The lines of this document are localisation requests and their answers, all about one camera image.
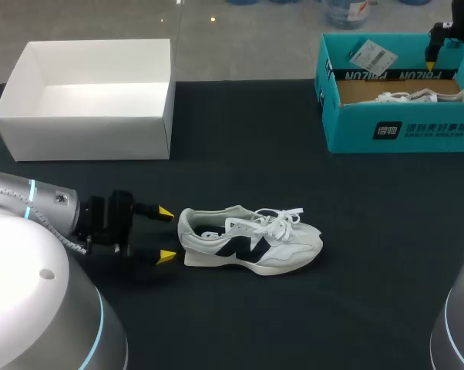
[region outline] white box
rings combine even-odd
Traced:
[[[15,160],[168,159],[170,40],[29,42],[0,100]]]

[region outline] white sneaker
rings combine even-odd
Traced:
[[[294,210],[252,212],[241,206],[219,211],[187,208],[177,233],[186,266],[239,264],[259,275],[276,275],[305,266],[323,248],[315,227],[301,224]],[[276,217],[264,213],[274,213]]]
[[[458,94],[438,94],[429,89],[423,89],[413,94],[408,92],[384,92],[374,100],[363,103],[437,103],[464,102],[464,89]]]

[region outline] gray floor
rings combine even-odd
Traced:
[[[358,32],[428,32],[451,20],[451,1],[380,0],[371,12]],[[0,0],[0,82],[28,41],[131,38],[171,39],[178,80],[313,78],[322,32],[341,31],[315,0]]]

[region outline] teal shoe box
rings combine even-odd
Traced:
[[[380,76],[350,62],[367,40],[398,56]],[[383,82],[388,87],[386,91],[391,93],[401,91],[390,89],[401,87],[402,83],[421,86],[420,89],[427,86],[433,89],[436,83],[453,83],[457,85],[456,91],[464,89],[464,45],[447,40],[434,69],[429,72],[424,58],[428,44],[427,34],[324,34],[321,37],[314,81],[330,152],[464,152],[464,103],[345,103],[341,100],[338,85],[343,83],[346,88],[347,81],[358,81],[353,83],[355,96],[363,96],[360,88],[364,84],[376,86],[371,85],[375,81]]]

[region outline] shoe heel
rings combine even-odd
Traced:
[[[218,267],[224,266],[227,263],[228,261],[225,257],[218,257],[213,254],[186,251],[186,255],[184,256],[184,264],[186,266]]]

